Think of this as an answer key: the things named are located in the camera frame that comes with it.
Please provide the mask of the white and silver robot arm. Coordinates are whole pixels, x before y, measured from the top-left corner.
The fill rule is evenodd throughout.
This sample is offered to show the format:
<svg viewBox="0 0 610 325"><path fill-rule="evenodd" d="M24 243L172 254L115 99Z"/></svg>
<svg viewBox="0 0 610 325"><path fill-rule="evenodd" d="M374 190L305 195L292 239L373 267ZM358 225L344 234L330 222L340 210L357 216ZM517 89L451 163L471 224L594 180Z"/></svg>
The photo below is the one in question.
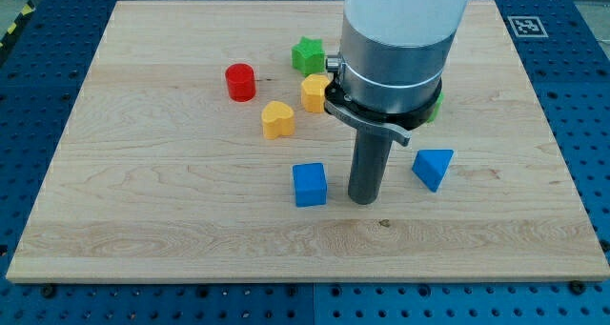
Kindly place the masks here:
<svg viewBox="0 0 610 325"><path fill-rule="evenodd" d="M344 0L325 109L357 143L408 144L441 94L441 75L468 0Z"/></svg>

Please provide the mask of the green block behind arm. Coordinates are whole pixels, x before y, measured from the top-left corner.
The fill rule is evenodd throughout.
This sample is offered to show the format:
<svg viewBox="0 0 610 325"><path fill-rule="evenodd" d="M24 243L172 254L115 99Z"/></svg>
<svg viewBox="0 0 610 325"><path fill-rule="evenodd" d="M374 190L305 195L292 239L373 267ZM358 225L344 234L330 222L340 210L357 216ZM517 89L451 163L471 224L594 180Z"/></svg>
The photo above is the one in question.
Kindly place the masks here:
<svg viewBox="0 0 610 325"><path fill-rule="evenodd" d="M443 91L441 91L438 95L435 107L434 107L433 111L431 112L429 118L426 121L427 123L433 123L436 120L439 110L441 108L441 105L443 103L443 100L444 100L444 93L443 93Z"/></svg>

